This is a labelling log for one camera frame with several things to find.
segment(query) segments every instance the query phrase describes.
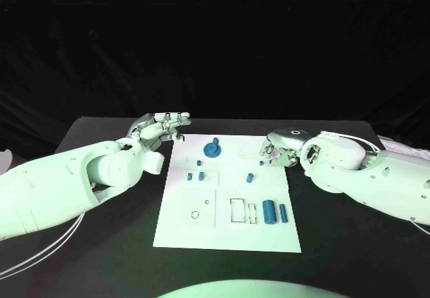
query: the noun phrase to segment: white paper sheet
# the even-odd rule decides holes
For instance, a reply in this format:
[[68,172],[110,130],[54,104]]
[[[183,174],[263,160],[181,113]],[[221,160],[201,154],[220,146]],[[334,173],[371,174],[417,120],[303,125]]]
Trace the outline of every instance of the white paper sheet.
[[[214,137],[220,139],[221,154],[208,158],[204,146]],[[186,142],[175,143],[155,234],[156,247],[302,252],[284,168],[259,164],[264,138],[186,135]],[[204,181],[198,177],[201,171],[205,173]],[[251,183],[247,183],[248,173],[254,174]],[[244,199],[246,223],[231,222],[231,199]],[[264,200],[276,202],[274,225],[264,224]],[[250,223],[248,204],[257,207],[257,223]],[[287,223],[280,220],[280,204],[287,209]]]

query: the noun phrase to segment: wire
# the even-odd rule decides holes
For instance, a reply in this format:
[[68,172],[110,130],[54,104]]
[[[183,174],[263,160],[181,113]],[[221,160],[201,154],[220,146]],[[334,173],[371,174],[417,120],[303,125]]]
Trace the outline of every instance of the wire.
[[[78,216],[78,219],[77,219],[77,221],[74,222],[74,224],[72,224],[72,226],[69,227],[69,229],[68,229],[68,231],[62,234],[62,236],[61,236],[61,238],[33,256],[33,257],[31,257],[29,259],[26,259],[20,264],[18,264],[18,265],[15,265],[15,267],[12,267],[12,268],[9,268],[7,270],[5,270],[3,272],[0,272],[0,276],[2,275],[5,275],[7,272],[10,272],[10,271],[13,271],[15,269],[18,269],[22,265],[25,265],[25,264],[28,264],[38,256],[41,256],[54,246],[55,246],[55,244],[68,236],[68,233],[69,233],[69,231],[72,231],[71,232],[71,234],[69,234],[69,236],[68,236],[68,238],[65,239],[65,241],[61,243],[61,245],[57,247],[57,249],[59,249],[59,247],[62,247],[62,245],[65,244],[65,242],[67,242],[67,240],[69,239],[69,237],[74,235],[74,232],[75,232],[75,230],[77,230],[77,228],[78,228],[78,226],[80,226],[80,224],[81,224],[81,221],[82,221],[82,218],[84,218],[84,214],[85,213],[82,213],[80,216]],[[41,262],[45,258],[48,258],[48,256],[51,256],[52,254],[54,254],[54,252],[57,251],[57,249],[38,261],[38,262]],[[10,275],[7,275],[7,276],[5,276],[5,277],[2,277],[0,278],[0,280],[2,279],[5,279],[5,278],[7,278],[9,276],[12,276],[12,275],[15,275],[15,274],[18,274],[19,272],[22,272],[22,271],[25,271],[28,268],[31,268],[33,265],[36,265],[38,264],[38,262],[36,263],[33,263],[32,265],[29,265],[25,269],[22,269],[22,270],[19,270],[19,271],[16,271],[13,274],[10,274]]]
[[426,231],[411,220],[410,220],[410,222],[414,224],[414,226],[426,233],[426,234],[429,234],[430,235],[430,232],[429,231]]
[[381,149],[377,147],[377,145],[375,145],[374,143],[371,143],[370,141],[367,141],[365,139],[358,138],[358,137],[355,137],[355,136],[352,136],[352,135],[342,135],[341,133],[336,133],[336,132],[335,132],[335,134],[336,134],[338,136],[341,136],[341,137],[352,138],[352,139],[355,139],[355,140],[360,140],[362,143],[367,143],[367,144],[373,147],[373,150],[374,150],[374,151],[381,151]]

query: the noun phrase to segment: black backdrop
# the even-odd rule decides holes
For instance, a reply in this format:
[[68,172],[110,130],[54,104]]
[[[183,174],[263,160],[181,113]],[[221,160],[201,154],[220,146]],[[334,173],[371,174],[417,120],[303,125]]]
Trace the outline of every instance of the black backdrop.
[[429,1],[84,2],[0,0],[0,149],[36,158],[81,116],[165,111],[367,120],[430,146]]

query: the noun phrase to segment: black table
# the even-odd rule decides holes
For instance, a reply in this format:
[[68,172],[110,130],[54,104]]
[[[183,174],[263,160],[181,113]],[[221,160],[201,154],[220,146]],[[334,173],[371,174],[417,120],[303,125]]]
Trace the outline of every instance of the black table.
[[[81,118],[58,152],[117,140],[134,119]],[[267,135],[296,127],[355,135],[381,146],[371,126],[354,121],[194,119],[183,133]],[[72,238],[29,271],[0,281],[7,297],[156,297],[224,279],[270,279],[321,287],[351,297],[429,297],[430,237],[413,224],[321,190],[300,166],[287,168],[302,253],[155,248],[172,142],[159,176],[87,212]],[[67,231],[72,221],[0,243],[6,269]]]

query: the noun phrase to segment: robotic hand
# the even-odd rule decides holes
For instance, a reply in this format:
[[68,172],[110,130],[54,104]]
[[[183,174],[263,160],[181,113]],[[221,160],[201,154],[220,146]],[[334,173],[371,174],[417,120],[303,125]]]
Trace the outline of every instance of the robotic hand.
[[127,137],[29,161],[0,175],[0,240],[49,228],[159,174],[163,141],[185,141],[176,127],[189,113],[146,114]]
[[[365,151],[352,141],[367,143]],[[334,132],[312,137],[299,129],[274,130],[261,146],[260,155],[280,157],[269,166],[295,166],[297,158],[316,186],[345,192],[354,200],[388,215],[430,225],[430,161],[380,150],[367,140]]]

